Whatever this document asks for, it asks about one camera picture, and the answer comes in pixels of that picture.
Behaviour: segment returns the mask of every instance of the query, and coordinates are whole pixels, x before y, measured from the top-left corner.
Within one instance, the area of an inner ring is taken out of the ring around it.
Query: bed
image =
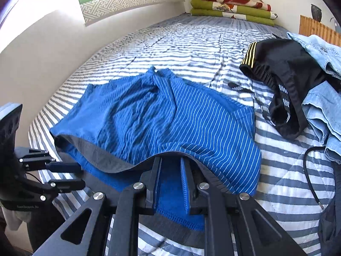
[[[180,77],[254,107],[255,142],[262,151],[255,199],[309,256],[320,255],[317,231],[322,210],[309,190],[302,167],[306,149],[319,146],[317,137],[307,127],[297,139],[283,139],[262,117],[259,105],[253,103],[249,93],[233,91],[227,85],[234,82],[254,91],[267,110],[273,93],[262,83],[244,76],[239,65],[252,42],[274,38],[273,34],[286,37],[286,30],[236,19],[183,14],[122,37],[95,53],[56,91],[30,126],[30,145],[48,150],[60,160],[49,128],[70,111],[89,83],[103,84],[111,79],[135,76],[152,65],[156,69],[168,67]],[[327,206],[335,190],[331,162],[323,153],[311,152],[307,168],[321,203]],[[72,176],[40,171],[43,182]],[[60,194],[53,203],[68,218],[92,194],[85,188]],[[204,255],[204,251],[175,243],[140,224],[139,255],[197,256]]]

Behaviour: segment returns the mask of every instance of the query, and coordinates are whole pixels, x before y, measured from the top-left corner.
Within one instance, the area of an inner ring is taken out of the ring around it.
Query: black vase
[[[322,19],[322,11],[319,7],[311,4],[311,15],[313,16],[313,19],[321,22]]]

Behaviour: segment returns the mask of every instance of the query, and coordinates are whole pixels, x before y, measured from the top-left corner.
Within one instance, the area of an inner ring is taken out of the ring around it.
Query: drawstring tip
[[[320,205],[321,209],[324,210],[324,207],[323,207],[323,205],[321,204],[321,202],[319,202],[318,204]]]

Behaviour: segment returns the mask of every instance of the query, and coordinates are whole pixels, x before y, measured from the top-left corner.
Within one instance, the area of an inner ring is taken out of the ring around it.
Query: black cable
[[[34,177],[35,179],[37,179],[37,180],[38,180],[38,182],[40,182],[40,180],[39,180],[37,177],[35,177],[33,174],[31,174],[31,173],[29,173],[29,172],[26,172],[26,174],[29,174],[29,175],[31,175],[32,177]]]
[[[325,146],[310,147],[309,149],[307,149],[307,151],[304,153],[304,156],[303,156],[303,171],[304,171],[304,174],[306,176],[306,181],[308,182],[309,189],[310,189],[311,193],[313,194],[315,201],[321,207],[322,210],[324,210],[324,207],[323,207],[322,203],[320,202],[320,200],[318,199],[318,196],[317,196],[317,194],[313,188],[313,185],[311,184],[309,174],[308,174],[308,170],[306,169],[306,157],[307,157],[308,153],[311,151],[324,150],[325,148],[326,148]]]

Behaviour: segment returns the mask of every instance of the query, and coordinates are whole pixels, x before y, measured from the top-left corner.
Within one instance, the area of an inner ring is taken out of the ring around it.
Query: metal bolt
[[[96,192],[94,195],[93,195],[93,198],[95,200],[101,200],[102,198],[104,197],[104,194],[102,192]]]
[[[210,185],[205,182],[199,184],[200,189],[208,189],[209,187]]]
[[[246,193],[246,192],[242,192],[242,193],[239,194],[239,198],[241,200],[249,200],[250,195],[248,193]]]
[[[142,189],[144,187],[144,184],[141,182],[137,182],[133,185],[134,189]]]

